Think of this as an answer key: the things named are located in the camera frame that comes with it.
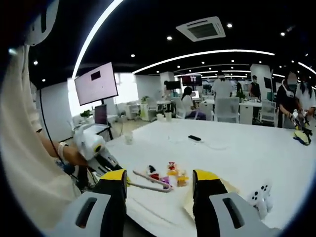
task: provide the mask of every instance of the white shirt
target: white shirt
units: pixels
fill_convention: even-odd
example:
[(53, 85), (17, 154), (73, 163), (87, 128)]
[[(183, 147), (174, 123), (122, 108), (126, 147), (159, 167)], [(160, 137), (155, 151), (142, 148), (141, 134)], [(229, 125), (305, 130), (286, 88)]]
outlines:
[(308, 110), (310, 109), (310, 107), (316, 107), (316, 98), (315, 98), (315, 92), (313, 89), (312, 89), (312, 96), (310, 97), (310, 94), (308, 93), (308, 89), (306, 88), (303, 93), (301, 90), (301, 85), (298, 84), (295, 97), (300, 100), (303, 110)]
[(80, 191), (55, 164), (36, 135), (41, 125), (30, 90), (28, 54), (28, 46), (18, 48), (4, 76), (1, 154), (17, 201), (39, 229), (48, 230), (54, 228)]
[(227, 98), (233, 91), (233, 85), (228, 79), (225, 81), (217, 79), (212, 86), (212, 91), (216, 93), (216, 98)]
[(192, 112), (191, 106), (193, 106), (193, 101), (190, 95), (186, 95), (182, 99), (182, 104), (186, 111), (186, 115), (189, 115)]

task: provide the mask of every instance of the air conditioner vent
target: air conditioner vent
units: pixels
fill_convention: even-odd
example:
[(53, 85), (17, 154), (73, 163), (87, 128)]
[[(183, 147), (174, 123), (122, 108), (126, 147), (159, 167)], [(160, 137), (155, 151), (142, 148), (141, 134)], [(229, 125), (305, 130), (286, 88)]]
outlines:
[(209, 17), (176, 27), (193, 42), (225, 37), (223, 26), (218, 17)]

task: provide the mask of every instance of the ceiling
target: ceiling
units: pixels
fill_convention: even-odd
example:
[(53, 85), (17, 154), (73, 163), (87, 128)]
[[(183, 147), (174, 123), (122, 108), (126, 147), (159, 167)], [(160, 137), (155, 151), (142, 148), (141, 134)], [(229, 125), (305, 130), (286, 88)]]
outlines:
[[(30, 50), (30, 79), (38, 88), (66, 81), (72, 76), (87, 35), (111, 2), (60, 0), (52, 32), (44, 42)], [(133, 72), (153, 63), (191, 53), (250, 49), (275, 53), (275, 56), (239, 52), (207, 54), (161, 64), (139, 74), (151, 75), (157, 74), (157, 71), (183, 74), (189, 70), (209, 71), (209, 67), (212, 71), (232, 70), (231, 67), (234, 70), (250, 70), (250, 66), (238, 64), (251, 65), (262, 61), (275, 74), (284, 75), (291, 68), (316, 81), (316, 75), (297, 64), (300, 61), (316, 68), (316, 50), (313, 46), (316, 35), (310, 20), (311, 13), (308, 5), (289, 3), (270, 5), (258, 2), (249, 5), (220, 1), (212, 4), (204, 0), (195, 0), (194, 3), (179, 0), (125, 0), (94, 36), (77, 75), (108, 62), (112, 62), (115, 72)], [(176, 29), (184, 23), (212, 16), (219, 17), (225, 38), (192, 42)], [(228, 28), (228, 23), (232, 23), (233, 27)], [(167, 36), (172, 36), (173, 40), (168, 41)]]

